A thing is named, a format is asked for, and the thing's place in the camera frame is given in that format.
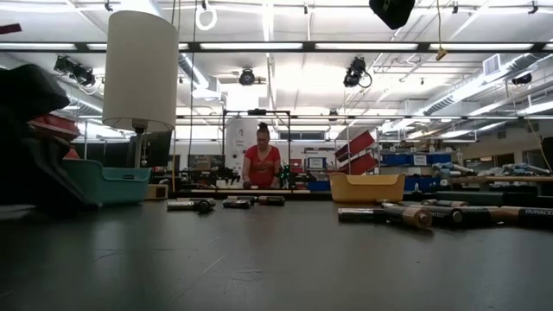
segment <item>table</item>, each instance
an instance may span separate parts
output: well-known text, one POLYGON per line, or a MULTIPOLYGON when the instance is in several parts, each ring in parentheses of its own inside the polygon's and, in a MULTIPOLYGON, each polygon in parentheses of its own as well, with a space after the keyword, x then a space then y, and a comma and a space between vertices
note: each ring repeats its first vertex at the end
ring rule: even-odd
POLYGON ((490 191, 490 183, 502 181, 502 182, 535 182, 537 187, 538 195, 542 194, 540 187, 541 183, 553 182, 553 177, 547 176, 468 176, 468 177, 456 177, 452 178, 450 182, 452 184, 461 184, 461 183, 477 183, 480 184, 480 190, 490 191))
POLYGON ((200 217, 148 202, 3 221, 0 309, 553 309, 551 232, 343 225, 335 208, 200 217))

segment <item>woman's hair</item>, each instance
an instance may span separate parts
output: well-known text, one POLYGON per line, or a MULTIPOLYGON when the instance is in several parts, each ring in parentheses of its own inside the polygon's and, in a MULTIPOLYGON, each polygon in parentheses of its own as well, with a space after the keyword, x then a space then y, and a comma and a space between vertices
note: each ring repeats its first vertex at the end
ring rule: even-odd
POLYGON ((257 129, 257 133, 265 133, 269 135, 269 126, 265 122, 261 122, 259 125, 259 129, 257 129))

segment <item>white cylinder tank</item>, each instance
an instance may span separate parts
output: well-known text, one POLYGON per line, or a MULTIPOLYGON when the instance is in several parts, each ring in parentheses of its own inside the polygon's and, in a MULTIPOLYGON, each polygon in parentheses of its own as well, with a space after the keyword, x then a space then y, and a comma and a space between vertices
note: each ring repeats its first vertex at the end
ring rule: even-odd
POLYGON ((257 120, 234 118, 226 125, 225 164, 242 173, 244 154, 257 143, 257 120))

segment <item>yellow plastic bin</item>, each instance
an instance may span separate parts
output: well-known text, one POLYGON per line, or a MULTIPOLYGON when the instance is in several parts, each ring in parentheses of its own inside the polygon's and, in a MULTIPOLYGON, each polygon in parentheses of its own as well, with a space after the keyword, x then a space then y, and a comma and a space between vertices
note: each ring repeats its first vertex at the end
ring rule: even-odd
POLYGON ((332 199, 341 203, 372 203, 376 200, 399 202, 404 198, 405 175, 330 176, 332 199))

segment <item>woman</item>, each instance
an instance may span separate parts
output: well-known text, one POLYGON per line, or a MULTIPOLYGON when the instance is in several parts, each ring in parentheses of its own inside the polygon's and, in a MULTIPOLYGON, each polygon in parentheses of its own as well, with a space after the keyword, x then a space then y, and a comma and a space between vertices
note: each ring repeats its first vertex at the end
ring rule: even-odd
POLYGON ((269 128, 260 123, 257 130, 257 146, 251 146, 244 156, 242 178, 244 188, 251 186, 278 187, 276 173, 280 169, 280 152, 269 145, 269 128))

